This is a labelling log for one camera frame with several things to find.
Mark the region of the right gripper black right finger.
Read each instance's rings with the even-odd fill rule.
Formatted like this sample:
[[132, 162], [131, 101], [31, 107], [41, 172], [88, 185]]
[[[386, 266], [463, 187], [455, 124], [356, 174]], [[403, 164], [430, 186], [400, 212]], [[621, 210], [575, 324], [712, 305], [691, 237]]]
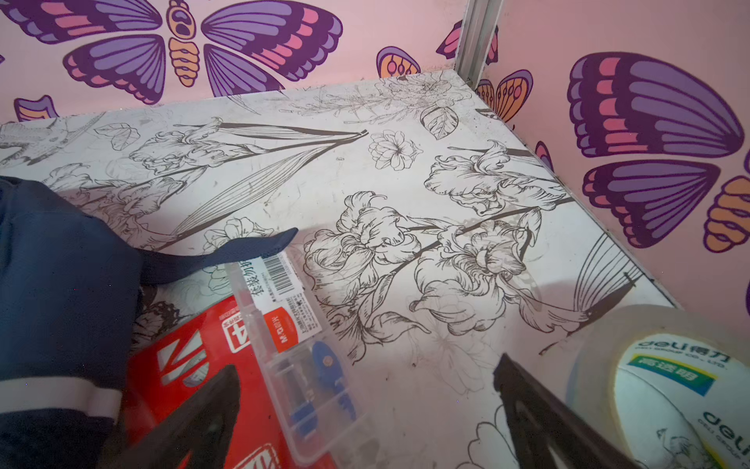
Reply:
[[493, 372], [521, 468], [636, 468], [509, 355]]

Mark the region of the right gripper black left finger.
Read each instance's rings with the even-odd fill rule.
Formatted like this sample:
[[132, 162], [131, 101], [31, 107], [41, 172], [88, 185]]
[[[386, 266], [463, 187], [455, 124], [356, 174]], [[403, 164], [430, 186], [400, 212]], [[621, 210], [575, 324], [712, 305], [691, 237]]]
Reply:
[[222, 468], [240, 409], [238, 370], [224, 367], [112, 468]]

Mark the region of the red paper pack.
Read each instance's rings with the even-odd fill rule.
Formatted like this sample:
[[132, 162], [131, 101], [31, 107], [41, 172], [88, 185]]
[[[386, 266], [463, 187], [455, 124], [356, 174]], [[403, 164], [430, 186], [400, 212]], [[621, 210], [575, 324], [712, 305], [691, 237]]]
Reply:
[[228, 298], [129, 361], [123, 419], [135, 447], [224, 367], [236, 367], [240, 409], [222, 468], [295, 468], [238, 303]]

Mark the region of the clear plastic stationery case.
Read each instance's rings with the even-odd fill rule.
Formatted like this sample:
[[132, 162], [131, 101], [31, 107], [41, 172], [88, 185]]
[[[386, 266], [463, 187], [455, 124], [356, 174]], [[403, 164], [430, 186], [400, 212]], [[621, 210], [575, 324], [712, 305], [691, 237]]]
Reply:
[[226, 273], [295, 463], [387, 467], [365, 388], [293, 257], [234, 262]]

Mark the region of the clear packing tape roll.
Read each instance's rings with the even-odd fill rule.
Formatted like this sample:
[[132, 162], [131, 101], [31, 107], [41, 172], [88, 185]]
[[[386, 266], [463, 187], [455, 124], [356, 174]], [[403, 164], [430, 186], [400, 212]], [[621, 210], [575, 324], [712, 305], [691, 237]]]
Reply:
[[703, 317], [631, 306], [595, 324], [566, 403], [640, 468], [749, 465], [749, 346]]

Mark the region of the navy blue student backpack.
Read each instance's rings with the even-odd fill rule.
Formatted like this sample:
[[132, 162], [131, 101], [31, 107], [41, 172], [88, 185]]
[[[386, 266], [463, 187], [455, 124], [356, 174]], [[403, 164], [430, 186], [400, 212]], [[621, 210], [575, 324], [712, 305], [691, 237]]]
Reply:
[[117, 424], [146, 285], [267, 258], [287, 230], [177, 256], [131, 246], [44, 184], [1, 181], [1, 464], [93, 468]]

